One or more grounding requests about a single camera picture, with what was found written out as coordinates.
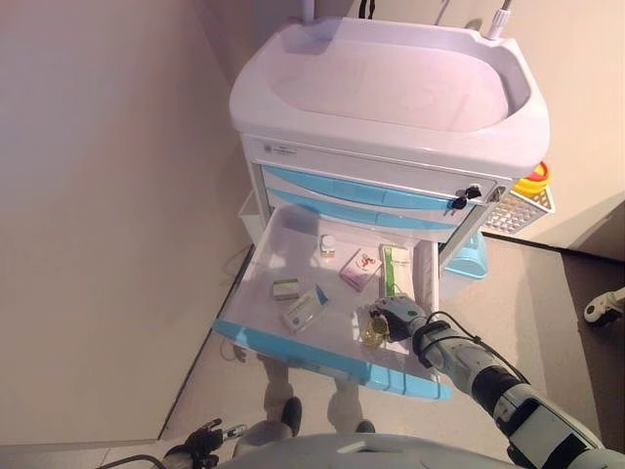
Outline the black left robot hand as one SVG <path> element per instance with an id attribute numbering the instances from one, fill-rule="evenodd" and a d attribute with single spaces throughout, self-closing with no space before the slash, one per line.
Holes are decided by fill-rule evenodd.
<path id="1" fill-rule="evenodd" d="M 224 427 L 223 420 L 216 418 L 192 432 L 187 437 L 184 447 L 196 468 L 213 467 L 219 460 L 215 451 L 225 442 L 240 438 L 246 430 L 245 424 Z"/>

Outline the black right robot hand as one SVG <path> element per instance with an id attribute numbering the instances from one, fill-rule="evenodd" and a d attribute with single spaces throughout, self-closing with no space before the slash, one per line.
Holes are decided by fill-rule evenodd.
<path id="1" fill-rule="evenodd" d="M 400 295 L 360 307 L 356 318 L 362 345 L 388 349 L 391 344 L 411 339 L 425 325 L 427 313 L 413 299 Z"/>

